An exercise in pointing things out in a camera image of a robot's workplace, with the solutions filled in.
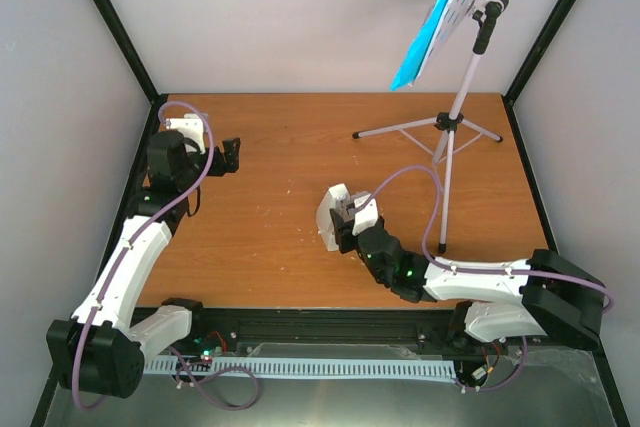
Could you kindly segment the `white metronome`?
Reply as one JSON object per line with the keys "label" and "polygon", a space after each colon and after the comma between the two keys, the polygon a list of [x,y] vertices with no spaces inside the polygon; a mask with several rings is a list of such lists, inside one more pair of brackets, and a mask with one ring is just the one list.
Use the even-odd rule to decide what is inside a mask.
{"label": "white metronome", "polygon": [[344,183],[330,187],[325,193],[316,211],[316,224],[326,249],[329,252],[338,250],[336,243],[335,229],[331,218],[331,210],[343,213],[351,195]]}

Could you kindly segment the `white music stand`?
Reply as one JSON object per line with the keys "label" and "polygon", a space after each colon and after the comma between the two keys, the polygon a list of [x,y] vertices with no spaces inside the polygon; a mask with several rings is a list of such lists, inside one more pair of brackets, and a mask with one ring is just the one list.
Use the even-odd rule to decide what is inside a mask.
{"label": "white music stand", "polygon": [[462,113],[464,101],[469,93],[476,70],[486,53],[497,21],[507,9],[509,0],[449,0],[437,25],[435,35],[427,51],[419,76],[424,68],[432,62],[436,54],[442,50],[451,38],[456,28],[469,18],[477,23],[475,40],[471,47],[471,55],[467,63],[460,87],[456,93],[452,106],[447,112],[440,112],[434,117],[405,122],[376,129],[356,131],[354,139],[373,137],[381,134],[400,132],[421,149],[432,156],[432,165],[445,165],[444,181],[441,184],[441,225],[438,241],[438,252],[443,254],[447,248],[447,231],[449,224],[449,205],[453,175],[453,158],[459,151],[455,147],[457,130],[465,126],[473,130],[477,141],[487,137],[496,143],[503,141],[503,137],[478,124],[469,121]]}

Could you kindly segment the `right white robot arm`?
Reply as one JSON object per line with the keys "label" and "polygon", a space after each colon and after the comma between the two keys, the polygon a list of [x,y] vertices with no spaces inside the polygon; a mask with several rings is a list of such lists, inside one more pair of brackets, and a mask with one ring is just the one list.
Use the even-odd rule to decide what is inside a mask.
{"label": "right white robot arm", "polygon": [[456,301],[458,330],[478,342],[547,337],[579,350],[600,346],[604,286],[556,252],[537,249],[528,259],[459,263],[403,248],[379,216],[358,224],[350,214],[324,208],[316,222],[327,250],[355,252],[374,280],[401,299]]}

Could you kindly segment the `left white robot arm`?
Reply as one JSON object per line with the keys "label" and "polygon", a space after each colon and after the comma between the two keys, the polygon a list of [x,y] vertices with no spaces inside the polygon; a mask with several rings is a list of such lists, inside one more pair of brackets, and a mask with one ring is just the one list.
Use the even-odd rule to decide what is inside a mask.
{"label": "left white robot arm", "polygon": [[189,203],[210,176],[239,168],[241,141],[213,136],[197,114],[166,121],[146,148],[147,185],[136,192],[114,251],[85,300],[67,320],[51,323],[46,342],[59,385],[76,404],[84,393],[128,398],[138,387],[146,364],[179,342],[201,347],[208,325],[199,301],[169,298],[139,323],[132,321],[140,294],[180,222],[199,207]]}

